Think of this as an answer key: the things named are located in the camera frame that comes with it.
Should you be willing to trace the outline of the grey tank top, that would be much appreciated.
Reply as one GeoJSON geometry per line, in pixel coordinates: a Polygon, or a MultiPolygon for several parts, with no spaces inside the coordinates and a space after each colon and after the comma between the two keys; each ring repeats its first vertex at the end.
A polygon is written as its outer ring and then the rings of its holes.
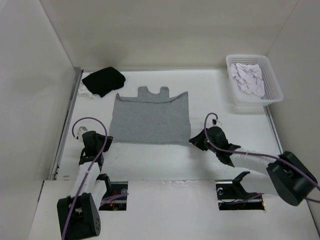
{"type": "Polygon", "coordinates": [[[152,93],[147,86],[136,97],[117,94],[109,134],[118,143],[188,145],[191,138],[189,94],[170,96],[167,86],[152,93]]]}

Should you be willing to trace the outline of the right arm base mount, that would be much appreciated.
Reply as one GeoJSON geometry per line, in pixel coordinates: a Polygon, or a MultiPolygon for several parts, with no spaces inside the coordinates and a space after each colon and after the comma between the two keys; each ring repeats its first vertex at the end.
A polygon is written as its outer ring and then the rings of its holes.
{"type": "Polygon", "coordinates": [[[218,180],[215,183],[220,211],[265,210],[261,193],[247,192],[241,181],[249,171],[243,171],[234,179],[218,180]]]}

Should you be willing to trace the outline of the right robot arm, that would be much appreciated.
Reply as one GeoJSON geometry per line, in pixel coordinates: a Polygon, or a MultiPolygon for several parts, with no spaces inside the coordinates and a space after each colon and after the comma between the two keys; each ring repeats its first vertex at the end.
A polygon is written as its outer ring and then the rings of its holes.
{"type": "Polygon", "coordinates": [[[226,184],[220,200],[235,198],[235,204],[242,204],[269,194],[298,206],[314,189],[320,188],[317,179],[292,152],[273,156],[245,150],[230,143],[219,126],[204,128],[189,143],[213,152],[224,165],[245,169],[226,184]]]}

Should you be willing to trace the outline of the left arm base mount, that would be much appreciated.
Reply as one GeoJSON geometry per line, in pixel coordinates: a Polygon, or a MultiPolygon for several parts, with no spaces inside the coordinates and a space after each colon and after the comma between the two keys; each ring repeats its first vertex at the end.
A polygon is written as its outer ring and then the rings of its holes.
{"type": "Polygon", "coordinates": [[[104,196],[103,200],[107,199],[106,203],[100,206],[100,211],[126,211],[127,210],[127,196],[128,182],[118,181],[111,182],[111,189],[104,196]]]}

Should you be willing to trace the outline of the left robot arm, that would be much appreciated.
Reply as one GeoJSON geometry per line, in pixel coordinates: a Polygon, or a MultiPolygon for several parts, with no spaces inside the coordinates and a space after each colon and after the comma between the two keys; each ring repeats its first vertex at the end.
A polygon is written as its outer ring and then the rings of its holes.
{"type": "Polygon", "coordinates": [[[101,233],[99,208],[102,199],[112,195],[110,178],[102,173],[103,153],[113,142],[112,136],[96,131],[81,131],[78,139],[84,148],[79,158],[79,171],[70,194],[57,202],[57,214],[63,240],[84,240],[101,233]]]}

